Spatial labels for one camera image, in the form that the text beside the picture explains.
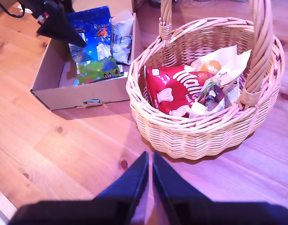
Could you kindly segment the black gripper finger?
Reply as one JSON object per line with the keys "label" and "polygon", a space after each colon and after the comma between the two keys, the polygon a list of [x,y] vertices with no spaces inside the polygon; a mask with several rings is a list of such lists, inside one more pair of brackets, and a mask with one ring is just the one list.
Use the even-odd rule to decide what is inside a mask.
{"label": "black gripper finger", "polygon": [[115,207],[115,218],[132,218],[148,182],[148,153],[143,152],[124,174],[95,199]]}
{"label": "black gripper finger", "polygon": [[183,179],[157,152],[153,182],[169,221],[208,221],[211,200]]}
{"label": "black gripper finger", "polygon": [[37,30],[38,35],[79,47],[87,45],[68,21],[67,14],[75,12],[71,2],[44,2],[41,9],[43,13],[37,18],[38,24],[40,24],[40,28]]}

